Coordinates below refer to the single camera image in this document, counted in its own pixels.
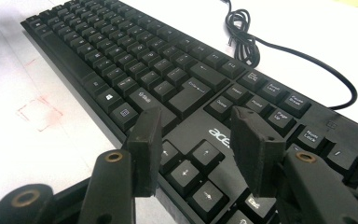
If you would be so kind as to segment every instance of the shift key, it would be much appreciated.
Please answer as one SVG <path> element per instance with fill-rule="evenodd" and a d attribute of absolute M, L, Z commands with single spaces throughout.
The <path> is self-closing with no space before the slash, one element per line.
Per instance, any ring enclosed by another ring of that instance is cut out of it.
<path fill-rule="evenodd" d="M 182 87 L 183 90 L 168 101 L 168 107 L 180 119 L 185 119 L 210 99 L 213 91 L 194 77 L 186 81 Z"/>
<path fill-rule="evenodd" d="M 129 96 L 129 104 L 132 105 L 138 113 L 142 113 L 149 108 L 160 107 L 162 134 L 166 134 L 172 130 L 179 121 L 173 112 L 154 98 L 152 94 L 144 88 L 139 88 Z"/>

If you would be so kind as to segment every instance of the acer logo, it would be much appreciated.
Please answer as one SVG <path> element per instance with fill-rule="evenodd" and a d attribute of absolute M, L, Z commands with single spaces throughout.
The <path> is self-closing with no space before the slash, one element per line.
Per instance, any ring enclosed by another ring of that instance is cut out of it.
<path fill-rule="evenodd" d="M 209 130 L 209 133 L 216 137 L 217 140 L 219 140 L 220 142 L 223 143 L 223 145 L 225 145 L 226 147 L 229 148 L 229 138 L 227 138 L 224 134 L 220 133 L 219 130 L 217 129 L 213 129 L 213 130 Z"/>

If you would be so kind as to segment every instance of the black keyboard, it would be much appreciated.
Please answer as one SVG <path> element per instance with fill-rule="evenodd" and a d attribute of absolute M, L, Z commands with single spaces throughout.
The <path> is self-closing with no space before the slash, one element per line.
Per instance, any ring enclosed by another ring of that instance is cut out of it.
<path fill-rule="evenodd" d="M 142 111 L 161 108 L 157 197 L 179 223 L 279 223 L 275 199 L 253 197 L 233 160 L 234 105 L 358 192 L 357 123 L 163 21 L 116 0 L 75 0 L 21 25 L 120 142 Z M 57 223 L 74 223 L 87 183 L 56 195 Z"/>

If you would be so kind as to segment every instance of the cable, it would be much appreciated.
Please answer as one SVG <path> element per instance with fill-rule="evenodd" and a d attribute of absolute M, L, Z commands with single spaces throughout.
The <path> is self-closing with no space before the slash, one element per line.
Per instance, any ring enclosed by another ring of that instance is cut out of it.
<path fill-rule="evenodd" d="M 315 63 L 331 73 L 333 76 L 338 78 L 351 92 L 351 99 L 343 104 L 330 106 L 330 109 L 339 110 L 350 105 L 353 105 L 357 100 L 357 90 L 351 84 L 349 80 L 347 80 L 342 74 L 340 74 L 336 69 L 329 66 L 326 63 L 323 63 L 308 54 L 302 53 L 300 51 L 289 49 L 286 47 L 270 44 L 267 41 L 264 41 L 257 36 L 250 35 L 248 33 L 249 27 L 251 25 L 251 16 L 249 12 L 245 9 L 238 9 L 235 11 L 231 11 L 231 2 L 230 0 L 222 0 L 225 3 L 228 3 L 228 14 L 226 15 L 226 27 L 228 32 L 230 33 L 230 39 L 228 44 L 231 46 L 232 41 L 235 42 L 236 47 L 234 51 L 234 58 L 238 59 L 244 63 L 247 63 L 249 66 L 255 68 L 260 63 L 260 51 L 256 45 L 256 41 L 273 49 L 282 50 L 291 54 L 294 54 L 300 58 L 303 58 L 307 61 Z"/>

